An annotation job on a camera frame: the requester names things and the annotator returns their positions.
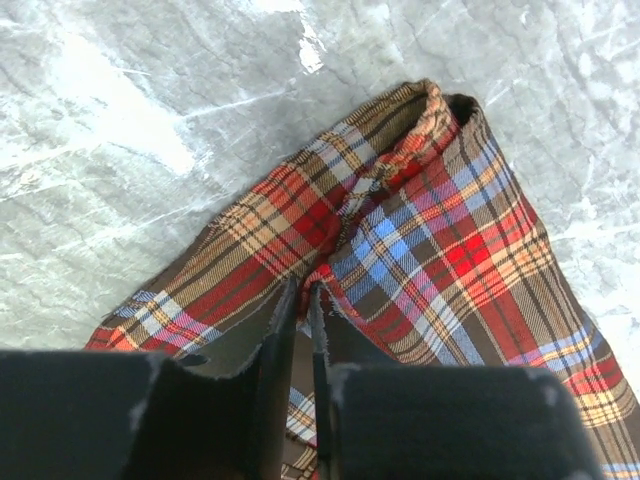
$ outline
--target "plaid fabric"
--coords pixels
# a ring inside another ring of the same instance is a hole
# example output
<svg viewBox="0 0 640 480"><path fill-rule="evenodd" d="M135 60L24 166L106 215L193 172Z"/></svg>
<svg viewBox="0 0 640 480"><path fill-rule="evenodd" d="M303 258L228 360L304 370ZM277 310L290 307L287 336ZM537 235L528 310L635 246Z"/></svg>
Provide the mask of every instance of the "plaid fabric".
<svg viewBox="0 0 640 480"><path fill-rule="evenodd" d="M522 365L575 396L603 471L640 479L640 410L578 305L473 99L429 81L365 104L209 224L87 348L182 355L251 321L291 274L412 364ZM283 478L310 478L308 326L295 352Z"/></svg>

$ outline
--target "red stripe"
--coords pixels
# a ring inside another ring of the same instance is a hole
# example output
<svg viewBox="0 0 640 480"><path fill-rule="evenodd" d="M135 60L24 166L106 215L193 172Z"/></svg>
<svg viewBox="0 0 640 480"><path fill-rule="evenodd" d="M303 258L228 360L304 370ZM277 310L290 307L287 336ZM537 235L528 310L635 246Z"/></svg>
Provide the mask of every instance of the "red stripe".
<svg viewBox="0 0 640 480"><path fill-rule="evenodd" d="M390 310L391 309L387 309L384 315L391 313ZM397 325L395 325L393 329L381 335L382 340L387 343L399 342L400 340L405 338L407 335L409 335L412 330L414 330L413 323L411 323L409 319L402 316L402 312L400 312L396 308L394 308L393 310L394 310L393 315L395 316L394 319L396 321L398 319L401 319L401 321Z"/></svg>
<svg viewBox="0 0 640 480"><path fill-rule="evenodd" d="M492 223L481 232L484 244L492 255L504 250L507 245L520 242L524 235L531 232L532 224L524 213L520 206L516 206L500 221Z"/></svg>
<svg viewBox="0 0 640 480"><path fill-rule="evenodd" d="M122 330L114 329L111 332L111 337L109 338L109 342L107 343L107 348L120 350L118 345L121 343L127 343L131 345L131 342L127 340L127 337L122 333Z"/></svg>
<svg viewBox="0 0 640 480"><path fill-rule="evenodd" d="M176 347L172 343L168 343L164 340L158 340L154 337L149 337L149 339L145 340L140 346L142 350L162 350L167 355L175 355L180 351L179 347Z"/></svg>
<svg viewBox="0 0 640 480"><path fill-rule="evenodd" d="M511 292L478 306L478 312L486 322L487 334L496 340L504 357L519 357L538 347Z"/></svg>
<svg viewBox="0 0 640 480"><path fill-rule="evenodd" d="M89 341L87 342L84 348L96 349L96 350L107 349L109 345L109 339L111 338L112 333L113 333L112 328L98 327L93 332L93 334L91 335L91 338L89 338Z"/></svg>
<svg viewBox="0 0 640 480"><path fill-rule="evenodd" d="M527 197L522 195L520 197L520 202L522 203L522 206L524 207L525 214L529 218L529 221L532 224L535 224L538 221L538 214L536 213L536 211L533 209L533 207L529 203L529 200L527 200Z"/></svg>
<svg viewBox="0 0 640 480"><path fill-rule="evenodd" d="M238 285L242 285L244 280L250 277L253 277L250 285L236 290ZM225 278L224 282L219 283L209 292L202 295L189 305L185 311L191 318L200 323L209 326L215 325L220 319L230 315L248 301L253 300L257 294L264 292L274 279L274 275L264 268L255 257L250 257L242 265L236 267ZM218 308L210 312L207 317L203 317L214 304L219 304Z"/></svg>
<svg viewBox="0 0 640 480"><path fill-rule="evenodd" d="M574 373L566 381L566 387L574 395L606 392L624 379L615 357L610 355L595 365Z"/></svg>
<svg viewBox="0 0 640 480"><path fill-rule="evenodd" d="M349 303L349 300L347 299L347 296L344 290L342 289L342 286L336 279L333 272L330 270L329 265L322 265L318 270L316 270L316 272L314 272L314 274L310 275L308 279L313 278L314 280L317 280L319 278L318 271L321 271L323 273L322 280L324 284L327 286L327 288L333 295L333 298L335 298L341 304L342 308L348 312L349 317L354 321L354 323L356 324L356 327L358 327L358 329L369 340L371 340L376 347L378 347L383 352L387 353L387 355L391 356L392 358L396 358L394 353L389 348L389 345L387 345L380 338L379 330L377 327L374 326L375 322L366 323L362 319L362 317L360 317L359 313L353 308L351 303ZM310 285L310 282L305 281L305 288L308 288L309 285Z"/></svg>
<svg viewBox="0 0 640 480"><path fill-rule="evenodd" d="M433 256L434 252L429 249L426 253ZM421 258L417 258L416 260L418 260L419 262L423 261L423 259ZM452 271L449 270L442 258L435 257L433 261L427 263L423 267L423 270L427 277L431 279L433 285L439 292L444 292L454 282Z"/></svg>

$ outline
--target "gray marble surface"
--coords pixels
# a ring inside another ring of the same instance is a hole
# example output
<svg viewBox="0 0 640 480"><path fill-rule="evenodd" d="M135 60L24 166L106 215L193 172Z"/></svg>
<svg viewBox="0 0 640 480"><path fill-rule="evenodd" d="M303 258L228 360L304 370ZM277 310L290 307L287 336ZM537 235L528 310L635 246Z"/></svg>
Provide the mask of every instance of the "gray marble surface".
<svg viewBox="0 0 640 480"><path fill-rule="evenodd" d="M0 347L81 346L239 192L427 76L484 104L640 392L639 48L636 0L2 0Z"/></svg>

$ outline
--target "blue stripe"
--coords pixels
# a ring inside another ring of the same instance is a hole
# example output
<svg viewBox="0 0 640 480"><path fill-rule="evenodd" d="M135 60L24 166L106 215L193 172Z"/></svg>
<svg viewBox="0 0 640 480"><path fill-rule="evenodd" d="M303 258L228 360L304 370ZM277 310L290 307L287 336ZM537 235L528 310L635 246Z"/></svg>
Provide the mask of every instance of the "blue stripe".
<svg viewBox="0 0 640 480"><path fill-rule="evenodd" d="M203 338L205 340L215 340L216 338L220 337L221 335L222 335L222 332L220 330L218 330L217 328L210 327L210 328L208 328L208 329L206 329L204 331Z"/></svg>
<svg viewBox="0 0 640 480"><path fill-rule="evenodd" d="M117 315L118 317L129 318L129 317L133 317L137 311L138 309L136 308L125 306L125 307L118 308L115 312L113 312L113 314Z"/></svg>
<svg viewBox="0 0 640 480"><path fill-rule="evenodd" d="M469 362L469 365L484 365L484 361L478 353L478 350L476 350L476 346L473 344L473 341L462 325L453 331L451 338L453 338L456 345L460 347L460 350L462 350L462 353Z"/></svg>
<svg viewBox="0 0 640 480"><path fill-rule="evenodd" d="M389 254L391 254L391 257L398 262L407 253L409 253L409 246L404 243L402 239L394 242L394 244L389 247Z"/></svg>
<svg viewBox="0 0 640 480"><path fill-rule="evenodd" d="M370 221L369 217L372 217L371 219L373 220L375 218L384 218L384 211L382 210L382 208L378 207L374 212L371 212L370 215L367 215L368 222ZM401 225L404 225L409 220L411 220L413 216L411 215L411 211L408 208L400 208L389 215L388 218L396 227L400 227Z"/></svg>
<svg viewBox="0 0 640 480"><path fill-rule="evenodd" d="M391 220L385 218L373 227L373 233L377 236L377 238L374 238L374 241L378 243L395 231L395 225L391 223Z"/></svg>
<svg viewBox="0 0 640 480"><path fill-rule="evenodd" d="M140 321L140 323L144 323L144 322L146 322L149 318L151 318L151 312L150 312L148 309L146 309L146 308L143 308L143 309L141 309L141 310L144 310L144 313L138 317L138 320Z"/></svg>
<svg viewBox="0 0 640 480"><path fill-rule="evenodd" d="M366 239L363 239L362 243L360 243L353 250L353 254L356 256L358 260L360 260L360 262L364 262L364 259L367 257L367 255L369 255L369 253L371 253L371 244L367 242Z"/></svg>
<svg viewBox="0 0 640 480"><path fill-rule="evenodd" d="M389 274L390 272L387 269L387 266L384 264L382 258L376 260L369 269L369 275L377 284L380 284Z"/></svg>
<svg viewBox="0 0 640 480"><path fill-rule="evenodd" d="M451 350L449 350L449 348L444 343L441 344L440 348L438 348L435 353L436 357L438 357L438 360L440 360L442 365L459 365L459 362L455 359L455 357L451 353Z"/></svg>
<svg viewBox="0 0 640 480"><path fill-rule="evenodd" d="M604 473L623 474L630 480L640 480L640 463L603 463L601 465Z"/></svg>
<svg viewBox="0 0 640 480"><path fill-rule="evenodd" d="M494 159L502 159L502 155L498 153L498 143L496 142L496 139L493 137L493 135L487 142L487 149L492 153L491 158L487 160L489 160L494 167L498 167L498 174L496 175L496 178L498 180L498 183L500 184L500 191L504 192L507 189L508 185L512 185L513 178L509 170L503 168L503 165L500 165L499 162L493 161Z"/></svg>
<svg viewBox="0 0 640 480"><path fill-rule="evenodd" d="M373 148L369 146L368 142L355 127L345 123L339 123L333 128L332 132L342 137L345 143L349 145L349 148L358 155L358 158L360 158L363 164L368 165L377 158ZM330 158L326 158L328 156L326 153L328 149L331 151ZM310 143L305 150L318 154L330 168L335 167L338 163L345 160L331 143L324 140L316 140Z"/></svg>
<svg viewBox="0 0 640 480"><path fill-rule="evenodd" d="M588 338L590 336L593 336L591 342L588 341ZM557 340L553 343L542 345L533 352L528 352L524 355L514 358L513 360L509 361L509 364L529 364L541 357L544 357L545 355L559 352L562 349L565 349L572 345L577 345L578 343L585 343L586 346L581 350L570 354L561 355L559 358L554 358L545 363L545 366L550 370L559 372L565 370L566 368L572 367L573 365L589 360L589 357L593 355L593 351L598 348L602 341L602 334L598 329L596 329L591 319L585 315L584 325L580 327L580 330L578 330L573 335Z"/></svg>
<svg viewBox="0 0 640 480"><path fill-rule="evenodd" d="M133 295L133 299L137 302L150 302L156 296L156 293L140 290Z"/></svg>
<svg viewBox="0 0 640 480"><path fill-rule="evenodd" d="M161 307L163 306L165 303L167 303L169 300L171 300L171 297L169 295L165 295L164 297L162 297L157 303L158 306Z"/></svg>
<svg viewBox="0 0 640 480"><path fill-rule="evenodd" d="M487 183L482 190L477 193L471 195L468 199L465 200L465 205L469 209L470 212L474 212L484 205L488 204L492 199L494 199L498 194L500 194L504 189L501 187L501 180L505 178L504 172L498 172L489 183Z"/></svg>
<svg viewBox="0 0 640 480"><path fill-rule="evenodd" d="M458 205L443 215L438 215L435 218L427 220L427 227L429 228L429 237L432 237L434 233L440 232L447 228L453 227L457 222L469 216L469 209L466 205Z"/></svg>
<svg viewBox="0 0 640 480"><path fill-rule="evenodd" d="M302 403L306 400L304 395L300 393L293 387L289 387L289 401L293 403L296 407L302 405Z"/></svg>
<svg viewBox="0 0 640 480"><path fill-rule="evenodd" d="M459 191L475 182L491 166L492 160L495 158L494 152L495 149L492 148L491 142L487 142L476 158L451 177Z"/></svg>

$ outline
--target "red plaid fabric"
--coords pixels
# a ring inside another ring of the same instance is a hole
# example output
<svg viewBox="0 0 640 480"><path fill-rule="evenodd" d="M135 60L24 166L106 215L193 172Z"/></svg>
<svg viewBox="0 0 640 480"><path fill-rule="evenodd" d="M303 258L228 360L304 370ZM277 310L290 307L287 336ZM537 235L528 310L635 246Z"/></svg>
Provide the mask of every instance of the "red plaid fabric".
<svg viewBox="0 0 640 480"><path fill-rule="evenodd" d="M637 401L473 99L425 80L362 106L214 219L87 348L179 356L222 343L292 274L307 294L283 478L314 471L313 282L398 361L552 370L605 475L640 478Z"/></svg>

